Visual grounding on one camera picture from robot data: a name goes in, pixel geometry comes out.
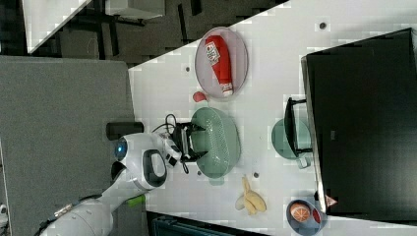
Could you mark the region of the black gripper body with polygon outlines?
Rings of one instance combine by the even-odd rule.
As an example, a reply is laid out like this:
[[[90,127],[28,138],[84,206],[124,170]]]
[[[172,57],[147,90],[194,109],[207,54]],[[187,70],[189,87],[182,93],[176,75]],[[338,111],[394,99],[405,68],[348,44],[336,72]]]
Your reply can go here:
[[[192,162],[197,160],[196,154],[190,145],[191,132],[192,124],[187,122],[177,123],[172,133],[172,139],[181,152],[180,160],[182,162]]]

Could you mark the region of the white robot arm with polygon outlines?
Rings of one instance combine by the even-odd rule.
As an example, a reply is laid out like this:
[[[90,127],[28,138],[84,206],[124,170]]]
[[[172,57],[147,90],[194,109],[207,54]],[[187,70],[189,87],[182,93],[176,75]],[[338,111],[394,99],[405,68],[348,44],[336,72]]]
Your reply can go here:
[[[190,142],[191,134],[201,129],[187,122],[165,132],[122,136],[115,148],[113,184],[99,195],[58,209],[33,236],[108,236],[113,229],[113,212],[119,206],[161,187],[170,168],[195,162],[205,155],[195,152]]]

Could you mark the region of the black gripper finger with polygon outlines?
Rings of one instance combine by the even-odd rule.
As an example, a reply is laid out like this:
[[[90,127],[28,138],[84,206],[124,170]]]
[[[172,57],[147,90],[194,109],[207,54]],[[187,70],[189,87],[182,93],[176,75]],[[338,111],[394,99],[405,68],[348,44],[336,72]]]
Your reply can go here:
[[[198,131],[205,131],[206,130],[205,128],[203,128],[203,127],[201,127],[197,124],[193,124],[193,123],[190,123],[190,129],[191,129],[191,132],[198,132]]]
[[[199,151],[199,152],[192,152],[190,154],[190,161],[197,161],[198,159],[200,159],[201,157],[205,156],[207,154],[206,151]]]

